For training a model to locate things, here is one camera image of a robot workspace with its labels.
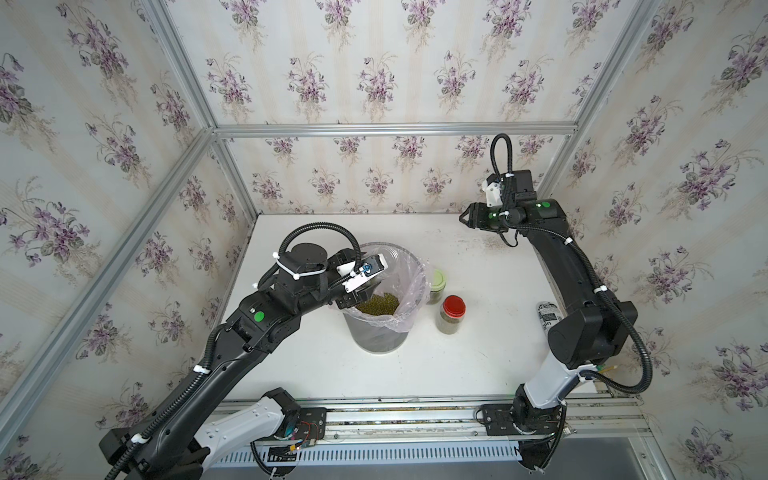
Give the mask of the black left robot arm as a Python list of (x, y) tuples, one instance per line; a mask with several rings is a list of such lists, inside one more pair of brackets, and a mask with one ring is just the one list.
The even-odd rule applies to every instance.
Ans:
[(288, 431), (299, 406), (284, 389), (222, 422), (210, 415), (233, 388), (290, 335), (303, 316), (326, 305), (367, 301), (390, 263), (365, 253), (346, 228), (314, 222), (291, 231), (274, 263), (233, 313), (209, 334), (201, 359), (172, 393), (132, 427), (113, 428), (99, 447), (128, 479), (199, 479), (253, 436)]

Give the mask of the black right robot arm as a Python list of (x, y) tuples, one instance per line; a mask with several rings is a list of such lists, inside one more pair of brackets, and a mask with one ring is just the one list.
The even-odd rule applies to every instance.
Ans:
[[(518, 387), (511, 404), (482, 407), (480, 422), (490, 436), (550, 436), (563, 431), (565, 399), (580, 383), (597, 380), (621, 393), (640, 394), (652, 383), (653, 364), (635, 327), (634, 304), (620, 301), (597, 275), (560, 204), (538, 198), (531, 172), (515, 169), (511, 138), (500, 133), (491, 142), (504, 143), (506, 167), (491, 164), (482, 186), (484, 201), (470, 204), (459, 220), (500, 238), (508, 232), (526, 238), (554, 283), (564, 317), (546, 330), (549, 351), (538, 372)], [(596, 368), (618, 355), (627, 341), (635, 346), (641, 366), (640, 379), (631, 385)]]

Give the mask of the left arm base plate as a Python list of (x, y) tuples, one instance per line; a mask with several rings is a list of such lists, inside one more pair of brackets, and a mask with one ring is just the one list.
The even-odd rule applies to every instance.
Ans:
[(314, 446), (325, 437), (327, 414), (324, 407), (301, 407), (287, 414), (277, 431), (266, 440), (281, 445)]

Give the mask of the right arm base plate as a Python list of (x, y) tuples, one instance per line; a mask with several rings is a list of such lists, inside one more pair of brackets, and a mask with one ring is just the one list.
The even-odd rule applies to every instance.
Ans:
[(484, 404), (475, 411), (474, 417), (485, 428), (487, 436), (550, 436), (565, 426), (562, 407), (538, 409), (527, 405)]

